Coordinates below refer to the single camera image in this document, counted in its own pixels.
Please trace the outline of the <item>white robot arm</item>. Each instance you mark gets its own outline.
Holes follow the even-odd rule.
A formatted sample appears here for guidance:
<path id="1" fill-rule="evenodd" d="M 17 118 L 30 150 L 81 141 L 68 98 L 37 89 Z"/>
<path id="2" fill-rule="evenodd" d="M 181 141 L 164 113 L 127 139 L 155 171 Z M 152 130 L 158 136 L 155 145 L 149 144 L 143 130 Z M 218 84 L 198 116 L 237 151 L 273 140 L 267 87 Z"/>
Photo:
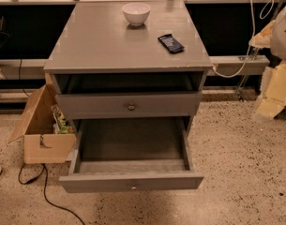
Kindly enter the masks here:
<path id="1" fill-rule="evenodd" d="M 261 93 L 254 103 L 252 118 L 267 122 L 286 107 L 286 6 L 249 44 L 255 48 L 269 48 L 279 59 L 275 67 L 264 69 Z"/>

